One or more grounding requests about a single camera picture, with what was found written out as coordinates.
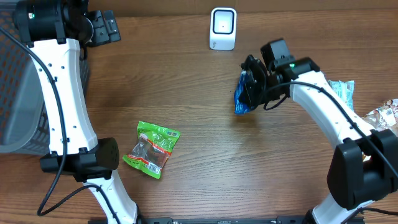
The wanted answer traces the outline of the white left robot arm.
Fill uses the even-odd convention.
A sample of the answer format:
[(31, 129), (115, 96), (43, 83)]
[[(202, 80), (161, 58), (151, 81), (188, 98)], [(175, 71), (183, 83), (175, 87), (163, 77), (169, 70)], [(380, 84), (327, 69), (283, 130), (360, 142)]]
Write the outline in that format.
[(139, 209), (118, 174), (118, 145), (94, 132), (80, 75), (88, 48), (120, 40), (113, 11), (90, 11), (88, 1), (19, 1), (13, 22), (17, 44), (34, 61), (49, 122), (41, 169), (70, 175), (90, 190), (106, 223), (139, 223)]

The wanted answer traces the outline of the beige foil snack pouch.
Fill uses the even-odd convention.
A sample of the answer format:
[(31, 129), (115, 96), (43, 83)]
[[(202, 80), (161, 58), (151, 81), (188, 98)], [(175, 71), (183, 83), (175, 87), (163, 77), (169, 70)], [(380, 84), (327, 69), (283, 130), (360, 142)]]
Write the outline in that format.
[(370, 111), (363, 120), (377, 131), (390, 129), (397, 135), (397, 99), (388, 100), (382, 106)]

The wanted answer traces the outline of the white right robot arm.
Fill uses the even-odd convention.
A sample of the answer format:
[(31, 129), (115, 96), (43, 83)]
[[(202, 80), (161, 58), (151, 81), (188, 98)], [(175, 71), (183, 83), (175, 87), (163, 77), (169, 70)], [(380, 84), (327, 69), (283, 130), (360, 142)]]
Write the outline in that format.
[(324, 201), (303, 223), (348, 223), (370, 204), (397, 191), (397, 136), (378, 131), (347, 107), (310, 58), (283, 56), (265, 66), (249, 55), (241, 64), (236, 113), (291, 98), (323, 131), (334, 150)]

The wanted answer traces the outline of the mint green snack packet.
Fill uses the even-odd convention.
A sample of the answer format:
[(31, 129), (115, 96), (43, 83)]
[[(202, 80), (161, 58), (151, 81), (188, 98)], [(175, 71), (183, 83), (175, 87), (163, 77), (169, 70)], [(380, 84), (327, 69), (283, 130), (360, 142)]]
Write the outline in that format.
[(328, 84), (333, 91), (346, 103), (346, 105), (354, 110), (353, 95), (354, 95), (354, 80), (347, 82), (328, 80)]

